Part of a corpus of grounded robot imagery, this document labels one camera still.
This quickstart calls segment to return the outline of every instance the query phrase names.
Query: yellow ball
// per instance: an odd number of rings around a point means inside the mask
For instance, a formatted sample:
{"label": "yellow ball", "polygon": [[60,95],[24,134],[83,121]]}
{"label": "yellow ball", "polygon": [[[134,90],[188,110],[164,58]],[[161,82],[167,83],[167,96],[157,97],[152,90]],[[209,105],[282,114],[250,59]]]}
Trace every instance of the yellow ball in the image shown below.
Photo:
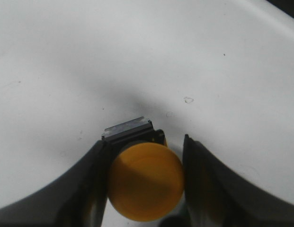
{"label": "yellow ball", "polygon": [[108,197],[115,209],[136,221],[169,213],[184,190],[179,158],[166,146],[140,143],[122,152],[108,176]]}

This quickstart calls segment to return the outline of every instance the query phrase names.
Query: white table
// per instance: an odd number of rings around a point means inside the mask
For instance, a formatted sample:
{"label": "white table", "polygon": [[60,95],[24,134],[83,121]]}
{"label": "white table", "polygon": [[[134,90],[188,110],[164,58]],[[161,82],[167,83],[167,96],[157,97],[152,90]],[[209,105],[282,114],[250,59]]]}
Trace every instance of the white table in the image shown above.
{"label": "white table", "polygon": [[[0,1],[0,207],[139,116],[294,204],[294,19],[264,0]],[[108,203],[103,226],[123,223],[154,224]]]}

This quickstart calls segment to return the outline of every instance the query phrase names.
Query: yellow sphere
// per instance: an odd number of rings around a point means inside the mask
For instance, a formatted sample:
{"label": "yellow sphere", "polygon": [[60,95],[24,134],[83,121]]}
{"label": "yellow sphere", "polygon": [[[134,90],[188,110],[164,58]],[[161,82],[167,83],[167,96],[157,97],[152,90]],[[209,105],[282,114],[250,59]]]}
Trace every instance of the yellow sphere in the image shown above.
{"label": "yellow sphere", "polygon": [[169,213],[184,190],[179,158],[157,143],[140,143],[122,152],[108,176],[108,196],[115,209],[136,221]]}

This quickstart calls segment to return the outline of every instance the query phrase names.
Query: white surface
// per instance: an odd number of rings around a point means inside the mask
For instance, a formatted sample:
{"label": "white surface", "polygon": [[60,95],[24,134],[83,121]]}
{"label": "white surface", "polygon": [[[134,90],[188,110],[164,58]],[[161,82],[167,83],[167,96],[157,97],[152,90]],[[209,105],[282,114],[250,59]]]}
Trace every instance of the white surface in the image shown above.
{"label": "white surface", "polygon": [[[264,0],[0,1],[0,207],[142,115],[294,204],[294,20]],[[108,205],[104,226],[128,222]]]}

